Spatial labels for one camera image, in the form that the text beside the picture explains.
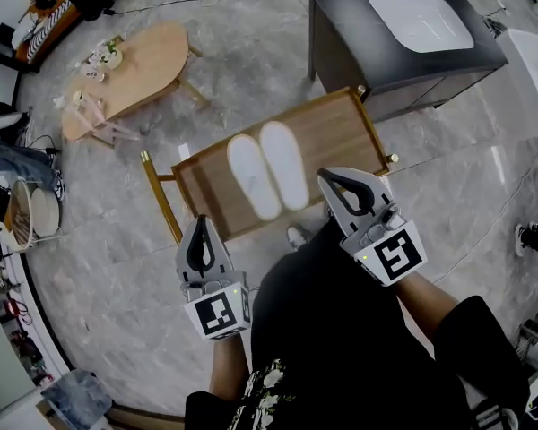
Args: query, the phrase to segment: small plant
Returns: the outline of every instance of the small plant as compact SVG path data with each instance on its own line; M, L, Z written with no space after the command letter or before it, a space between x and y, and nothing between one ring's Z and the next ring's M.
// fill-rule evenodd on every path
M107 64L114 56L117 56L116 41L113 39L110 41L102 40L92 51L88 64L98 69L101 65Z

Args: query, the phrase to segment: wooden tray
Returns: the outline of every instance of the wooden tray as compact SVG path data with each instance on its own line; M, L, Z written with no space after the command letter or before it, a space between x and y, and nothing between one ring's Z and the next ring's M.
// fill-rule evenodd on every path
M359 98L349 88L288 110L242 133L257 140L261 127L268 121L285 123L297 138L310 205L322 200L317 186L319 168L357 168L377 176L388 172L386 155L375 129ZM161 189L160 182L163 181L176 180L189 210L195 216L207 215L222 240L232 239L265 224L255 215L231 174L226 154L231 137L173 166L173 176L158 176L147 152L142 153L152 189L177 242L181 240L181 231Z

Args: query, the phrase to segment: black cabinet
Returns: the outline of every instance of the black cabinet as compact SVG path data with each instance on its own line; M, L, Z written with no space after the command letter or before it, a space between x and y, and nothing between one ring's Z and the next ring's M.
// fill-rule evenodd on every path
M434 78L403 86L397 90L371 94L365 100L365 108L374 122L403 115L425 107L437 107L467 90L493 70L460 73L446 78Z

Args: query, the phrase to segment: metal rod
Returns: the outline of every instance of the metal rod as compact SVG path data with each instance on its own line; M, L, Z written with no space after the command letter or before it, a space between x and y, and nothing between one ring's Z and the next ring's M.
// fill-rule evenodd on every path
M161 182L175 182L177 179L176 179L176 176L170 175L170 176L158 176L158 180L160 180Z
M145 169L145 175L147 175L147 178L150 181L150 186L152 187L155 199L160 205L161 213L163 213L163 217L168 223L169 231L171 231L171 234L173 235L176 244L179 245L179 243L181 242L181 237L183 237L183 233L181 232L181 228L179 227L178 221L176 220L176 217L173 214L173 210L169 205L168 198L163 192L163 188L160 182L160 176L158 176L155 172L155 167L153 166L150 153L148 153L147 151L142 151L141 157L143 168Z

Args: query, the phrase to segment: bathroom vanity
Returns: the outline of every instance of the bathroom vanity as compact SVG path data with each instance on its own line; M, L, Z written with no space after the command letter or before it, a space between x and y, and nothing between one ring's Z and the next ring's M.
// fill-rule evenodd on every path
M438 107L508 63L467 0L309 0L309 76L370 118Z

